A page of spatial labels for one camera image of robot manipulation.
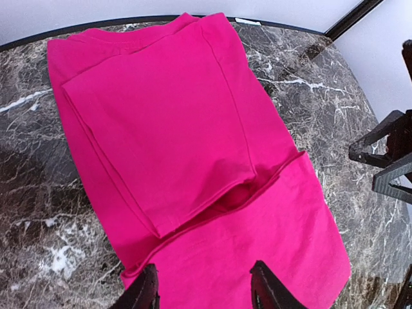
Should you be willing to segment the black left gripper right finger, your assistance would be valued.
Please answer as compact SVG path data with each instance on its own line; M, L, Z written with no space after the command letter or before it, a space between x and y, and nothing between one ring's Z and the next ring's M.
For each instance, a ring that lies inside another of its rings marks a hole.
M263 261L256 261L252 269L251 296L255 309L305 309L274 275Z

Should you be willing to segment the red t-shirt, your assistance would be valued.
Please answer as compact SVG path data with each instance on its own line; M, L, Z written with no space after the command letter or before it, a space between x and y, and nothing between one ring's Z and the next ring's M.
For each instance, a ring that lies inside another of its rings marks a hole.
M350 260L312 163L224 14L47 44L80 179L124 265L154 264L162 308L250 308L263 261L329 308Z

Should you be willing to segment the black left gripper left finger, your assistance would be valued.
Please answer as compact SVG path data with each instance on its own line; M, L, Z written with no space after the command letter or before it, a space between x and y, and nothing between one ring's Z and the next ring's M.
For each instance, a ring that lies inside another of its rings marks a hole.
M127 290L112 305L112 309L159 309L158 272L148 264Z

